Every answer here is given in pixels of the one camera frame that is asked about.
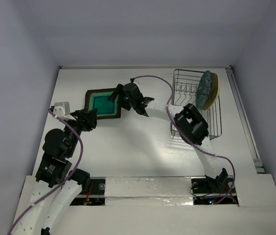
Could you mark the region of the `teal square plate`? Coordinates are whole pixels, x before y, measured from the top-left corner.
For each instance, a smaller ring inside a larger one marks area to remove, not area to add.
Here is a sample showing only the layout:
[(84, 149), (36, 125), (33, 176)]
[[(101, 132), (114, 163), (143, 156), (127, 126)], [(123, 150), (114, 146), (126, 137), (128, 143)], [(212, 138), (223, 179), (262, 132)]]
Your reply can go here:
[(85, 94), (84, 108), (87, 110), (97, 109), (97, 119), (121, 118), (121, 107), (117, 103), (108, 100), (115, 88), (87, 90)]

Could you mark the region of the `dark patterned round plate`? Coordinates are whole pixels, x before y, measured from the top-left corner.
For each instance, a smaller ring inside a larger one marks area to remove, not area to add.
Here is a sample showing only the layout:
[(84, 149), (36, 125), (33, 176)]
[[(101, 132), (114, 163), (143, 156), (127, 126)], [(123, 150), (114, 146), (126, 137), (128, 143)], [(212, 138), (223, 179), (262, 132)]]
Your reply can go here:
[(197, 92), (196, 92), (196, 107), (203, 109), (211, 90), (212, 75), (209, 70), (205, 71), (200, 79)]

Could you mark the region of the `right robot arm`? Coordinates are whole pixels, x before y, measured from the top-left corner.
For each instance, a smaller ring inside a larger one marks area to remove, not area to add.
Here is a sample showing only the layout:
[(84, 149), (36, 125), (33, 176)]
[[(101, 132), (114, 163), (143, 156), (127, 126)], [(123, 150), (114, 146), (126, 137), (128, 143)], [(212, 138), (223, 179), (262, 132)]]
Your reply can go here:
[(212, 149), (208, 123), (193, 104), (176, 106), (156, 101), (152, 97), (143, 96), (135, 83), (117, 85), (108, 100), (128, 111), (134, 109), (141, 116), (170, 122), (181, 138), (195, 149), (207, 178), (207, 188), (218, 192), (224, 187), (228, 173), (221, 167)]

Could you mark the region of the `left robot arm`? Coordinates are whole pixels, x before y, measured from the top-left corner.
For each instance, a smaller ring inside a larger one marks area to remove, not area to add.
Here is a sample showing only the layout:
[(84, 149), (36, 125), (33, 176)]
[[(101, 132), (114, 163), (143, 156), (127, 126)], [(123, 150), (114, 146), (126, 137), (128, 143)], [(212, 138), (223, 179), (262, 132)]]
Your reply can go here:
[(84, 152), (80, 135), (96, 127), (97, 109), (70, 114), (55, 104), (48, 112), (65, 127), (47, 132), (28, 207), (11, 226), (10, 235), (52, 234), (74, 198), (91, 190), (90, 174), (78, 168)]

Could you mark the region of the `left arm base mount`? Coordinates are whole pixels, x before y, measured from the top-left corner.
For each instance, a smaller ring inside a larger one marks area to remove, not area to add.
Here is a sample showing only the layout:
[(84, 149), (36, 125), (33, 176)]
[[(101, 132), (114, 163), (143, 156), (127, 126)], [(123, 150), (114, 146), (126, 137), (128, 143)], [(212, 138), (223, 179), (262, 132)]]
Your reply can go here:
[(89, 198), (103, 198), (106, 188), (106, 178), (91, 178), (90, 184), (92, 189)]

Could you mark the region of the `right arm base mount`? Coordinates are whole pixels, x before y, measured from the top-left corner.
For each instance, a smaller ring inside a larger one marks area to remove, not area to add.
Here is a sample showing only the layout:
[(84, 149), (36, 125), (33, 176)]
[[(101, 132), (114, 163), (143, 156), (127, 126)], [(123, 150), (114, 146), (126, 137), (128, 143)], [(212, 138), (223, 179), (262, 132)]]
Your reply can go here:
[(194, 195), (199, 194), (223, 194), (228, 192), (232, 185), (232, 178), (229, 177), (220, 187), (214, 187), (209, 184), (206, 178), (192, 178), (189, 192)]

